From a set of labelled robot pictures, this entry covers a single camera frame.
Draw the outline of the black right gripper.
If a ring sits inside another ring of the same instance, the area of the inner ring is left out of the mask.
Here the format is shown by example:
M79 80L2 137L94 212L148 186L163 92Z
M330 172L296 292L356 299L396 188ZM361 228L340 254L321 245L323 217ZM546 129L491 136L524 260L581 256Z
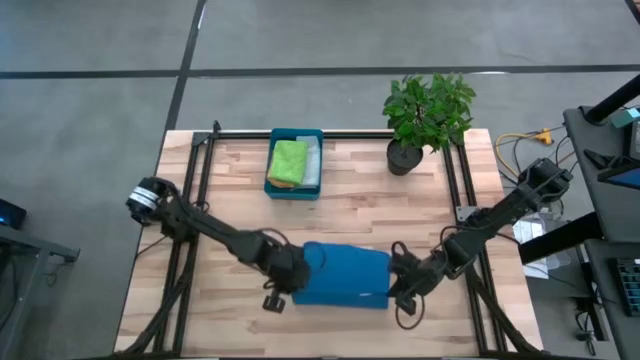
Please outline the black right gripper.
M434 250L425 259L419 259L407 246L396 241L391 247L389 270L395 281L388 291L395 305L407 315L416 313L417 295L428 295L442 281L448 257L441 250Z

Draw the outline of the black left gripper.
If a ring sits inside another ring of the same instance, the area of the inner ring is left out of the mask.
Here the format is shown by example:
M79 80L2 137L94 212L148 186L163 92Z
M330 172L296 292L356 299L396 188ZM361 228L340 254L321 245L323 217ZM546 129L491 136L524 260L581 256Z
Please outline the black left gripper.
M285 300L280 295L290 295L304 289L311 276L304 249L294 245L269 249L262 261L262 271L268 278L263 288L271 291L265 297L262 308L275 313L281 313L285 307Z

